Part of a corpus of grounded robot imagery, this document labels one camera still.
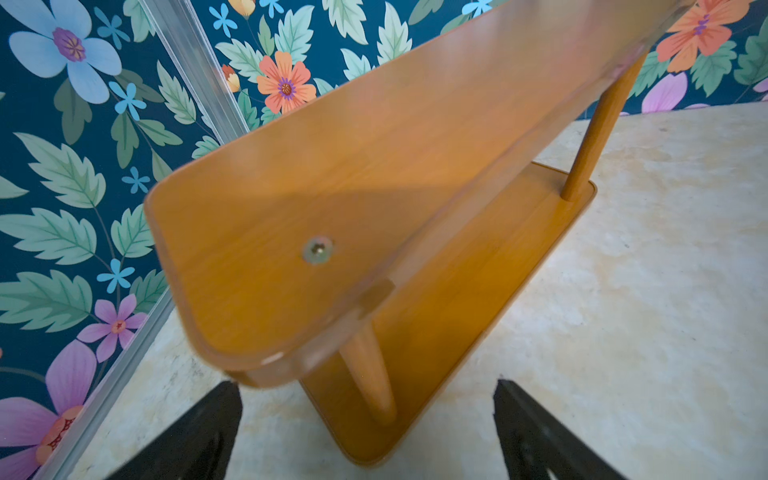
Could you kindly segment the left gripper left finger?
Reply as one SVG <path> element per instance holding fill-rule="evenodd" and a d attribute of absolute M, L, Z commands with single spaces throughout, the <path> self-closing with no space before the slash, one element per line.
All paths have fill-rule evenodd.
<path fill-rule="evenodd" d="M 242 412 L 239 385 L 223 381 L 110 477 L 223 479 Z"/>

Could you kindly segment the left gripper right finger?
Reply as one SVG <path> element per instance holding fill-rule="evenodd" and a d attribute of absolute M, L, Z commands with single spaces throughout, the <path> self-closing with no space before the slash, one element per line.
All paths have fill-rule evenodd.
<path fill-rule="evenodd" d="M 622 479 L 516 382 L 500 379 L 494 421 L 511 479 Z"/>

